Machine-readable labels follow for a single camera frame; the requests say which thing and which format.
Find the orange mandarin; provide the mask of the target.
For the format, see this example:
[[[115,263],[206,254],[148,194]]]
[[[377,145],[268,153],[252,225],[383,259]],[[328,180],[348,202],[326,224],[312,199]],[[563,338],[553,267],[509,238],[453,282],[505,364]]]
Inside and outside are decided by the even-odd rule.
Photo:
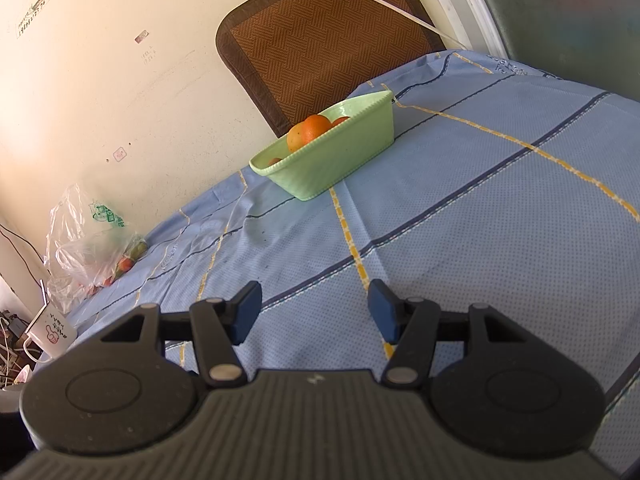
[[[342,122],[346,122],[346,120],[349,120],[350,117],[348,116],[342,116],[339,118],[336,118],[333,122],[331,122],[331,127],[336,127],[338,125],[341,125]]]
[[[332,128],[332,122],[326,116],[313,114],[308,116],[300,126],[303,142],[308,144]]]

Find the orange mandarin back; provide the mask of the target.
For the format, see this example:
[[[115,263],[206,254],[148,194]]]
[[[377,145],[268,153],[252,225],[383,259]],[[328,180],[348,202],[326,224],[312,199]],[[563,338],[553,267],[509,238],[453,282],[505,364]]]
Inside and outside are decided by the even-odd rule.
[[[332,122],[326,116],[313,114],[308,116],[300,126],[303,142],[308,144],[332,128]]]

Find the large yellow grapefruit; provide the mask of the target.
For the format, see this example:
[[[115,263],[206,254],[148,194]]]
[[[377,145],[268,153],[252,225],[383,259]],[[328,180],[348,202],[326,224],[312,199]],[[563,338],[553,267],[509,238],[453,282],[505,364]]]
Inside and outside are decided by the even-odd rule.
[[[290,153],[295,153],[300,148],[302,148],[305,144],[306,136],[304,135],[304,123],[299,122],[294,125],[288,133],[286,134],[286,146],[288,147],[288,151]]]

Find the orange fruit in bag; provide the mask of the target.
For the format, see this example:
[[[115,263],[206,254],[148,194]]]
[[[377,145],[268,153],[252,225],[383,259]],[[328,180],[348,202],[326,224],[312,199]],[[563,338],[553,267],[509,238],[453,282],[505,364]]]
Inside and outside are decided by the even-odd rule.
[[[117,270],[122,273],[128,272],[134,266],[134,260],[128,257],[122,257],[117,263]]]

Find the clear plastic bag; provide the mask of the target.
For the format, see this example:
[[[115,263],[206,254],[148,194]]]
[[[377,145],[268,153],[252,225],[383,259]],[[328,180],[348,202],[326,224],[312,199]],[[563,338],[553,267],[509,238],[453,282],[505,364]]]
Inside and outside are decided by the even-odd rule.
[[[122,257],[136,263],[149,249],[136,229],[77,184],[66,188],[49,221],[43,257],[47,292],[65,314],[126,274],[117,270]]]

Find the blue checked tablecloth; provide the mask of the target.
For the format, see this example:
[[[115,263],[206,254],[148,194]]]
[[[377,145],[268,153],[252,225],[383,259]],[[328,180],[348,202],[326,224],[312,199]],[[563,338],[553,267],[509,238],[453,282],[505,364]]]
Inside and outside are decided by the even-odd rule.
[[[592,450],[639,469],[639,104],[471,52],[429,54],[359,94],[394,95],[390,148],[302,202],[243,169],[148,237],[70,317],[88,338],[144,302],[186,310],[262,284],[238,355],[260,368],[380,372],[366,284],[446,311],[489,304],[606,394]]]

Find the green plastic basket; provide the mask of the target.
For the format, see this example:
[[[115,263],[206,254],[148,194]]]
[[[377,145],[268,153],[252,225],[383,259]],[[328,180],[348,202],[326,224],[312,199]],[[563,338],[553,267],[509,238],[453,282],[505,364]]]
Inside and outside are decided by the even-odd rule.
[[[284,136],[250,160],[250,169],[298,200],[311,200],[381,154],[394,142],[393,93],[375,91],[338,102],[321,115],[350,117],[295,153]],[[282,159],[269,166],[273,158]]]

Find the white door frame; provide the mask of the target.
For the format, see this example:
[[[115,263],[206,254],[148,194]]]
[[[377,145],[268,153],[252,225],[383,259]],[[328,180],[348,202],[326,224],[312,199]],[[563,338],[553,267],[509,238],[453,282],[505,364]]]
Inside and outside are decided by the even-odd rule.
[[[498,58],[508,51],[485,0],[437,0],[452,27],[454,38],[466,50],[474,50]]]

